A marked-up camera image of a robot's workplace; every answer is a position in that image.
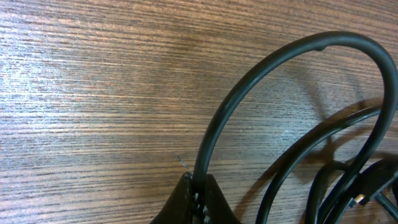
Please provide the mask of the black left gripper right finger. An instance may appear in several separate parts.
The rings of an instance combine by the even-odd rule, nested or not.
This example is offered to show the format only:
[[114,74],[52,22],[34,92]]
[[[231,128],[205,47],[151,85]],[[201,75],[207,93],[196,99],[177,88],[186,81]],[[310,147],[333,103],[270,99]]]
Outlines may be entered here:
[[206,175],[204,223],[240,224],[229,207],[219,185],[211,174]]

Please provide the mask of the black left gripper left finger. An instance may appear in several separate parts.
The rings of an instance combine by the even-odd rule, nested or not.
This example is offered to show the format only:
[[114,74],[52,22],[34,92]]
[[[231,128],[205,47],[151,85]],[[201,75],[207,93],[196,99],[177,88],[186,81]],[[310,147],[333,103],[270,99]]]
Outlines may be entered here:
[[164,207],[150,224],[189,224],[192,223],[191,178],[184,173]]

